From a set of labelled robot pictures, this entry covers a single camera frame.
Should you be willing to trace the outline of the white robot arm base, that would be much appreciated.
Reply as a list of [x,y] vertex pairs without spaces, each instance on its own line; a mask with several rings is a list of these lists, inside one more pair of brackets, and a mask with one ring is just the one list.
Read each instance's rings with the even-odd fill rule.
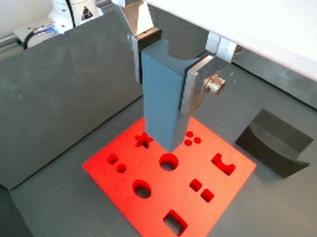
[[50,1],[52,10],[48,17],[13,31],[24,49],[102,15],[94,0]]

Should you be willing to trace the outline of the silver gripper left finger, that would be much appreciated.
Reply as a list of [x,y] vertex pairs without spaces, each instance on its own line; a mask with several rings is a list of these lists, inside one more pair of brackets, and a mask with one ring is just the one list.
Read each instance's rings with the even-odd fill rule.
[[152,27],[137,35],[129,34],[128,40],[133,56],[135,81],[141,83],[141,50],[160,40],[161,30]]

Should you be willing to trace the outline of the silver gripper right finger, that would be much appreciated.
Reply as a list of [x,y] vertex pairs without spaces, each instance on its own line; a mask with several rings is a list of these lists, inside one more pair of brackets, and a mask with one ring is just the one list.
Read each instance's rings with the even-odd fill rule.
[[224,89],[220,70],[230,64],[238,45],[224,37],[208,32],[205,51],[185,72],[179,112],[189,116],[204,101],[207,93],[217,95]]

